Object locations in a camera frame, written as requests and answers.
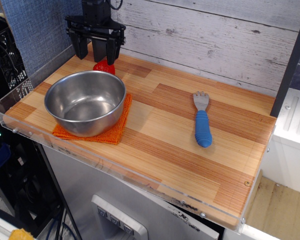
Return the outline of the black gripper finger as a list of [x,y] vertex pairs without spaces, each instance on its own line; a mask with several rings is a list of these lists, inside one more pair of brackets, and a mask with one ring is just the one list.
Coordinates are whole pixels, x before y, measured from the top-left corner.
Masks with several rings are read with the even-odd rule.
[[108,65],[113,65],[115,63],[115,60],[119,57],[121,45],[122,39],[120,37],[109,38],[106,41],[106,54]]
[[73,31],[69,32],[69,36],[76,56],[80,59],[84,59],[88,54],[87,38]]

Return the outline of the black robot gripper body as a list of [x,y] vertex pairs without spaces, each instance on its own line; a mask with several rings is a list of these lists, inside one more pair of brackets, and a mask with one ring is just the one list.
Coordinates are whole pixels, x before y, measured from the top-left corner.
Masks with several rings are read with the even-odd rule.
[[67,34],[72,45],[79,47],[86,39],[108,41],[113,39],[115,44],[125,44],[126,26],[112,19],[112,10],[121,8],[111,4],[109,0],[83,0],[81,15],[67,15]]

